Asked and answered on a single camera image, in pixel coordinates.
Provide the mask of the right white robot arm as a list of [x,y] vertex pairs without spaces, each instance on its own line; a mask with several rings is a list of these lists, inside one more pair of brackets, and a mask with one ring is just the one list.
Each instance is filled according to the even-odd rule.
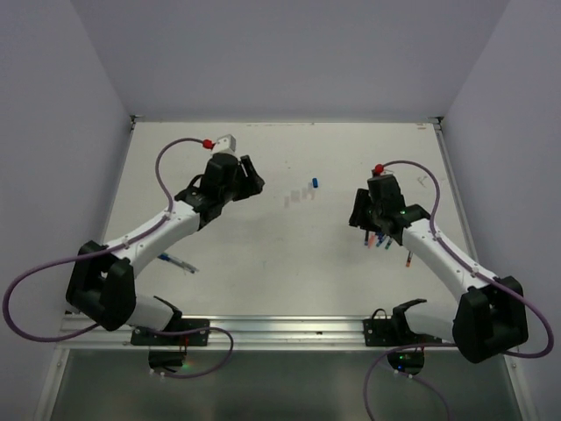
[[445,235],[421,205],[406,204],[393,175],[376,175],[357,190],[349,224],[406,248],[455,300],[447,305],[416,298],[395,306],[387,332],[397,344],[442,339],[479,363],[528,340],[522,285],[512,276],[498,277],[454,245],[443,247]]

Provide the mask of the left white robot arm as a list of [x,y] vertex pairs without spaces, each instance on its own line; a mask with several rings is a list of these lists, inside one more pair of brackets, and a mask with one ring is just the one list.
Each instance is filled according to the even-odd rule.
[[148,222],[106,245],[84,244],[67,286],[66,300],[107,331],[147,328],[162,344],[180,338],[181,312],[156,296],[142,296],[136,279],[170,246],[218,218],[230,202],[260,194],[265,185],[249,156],[215,153],[204,173]]

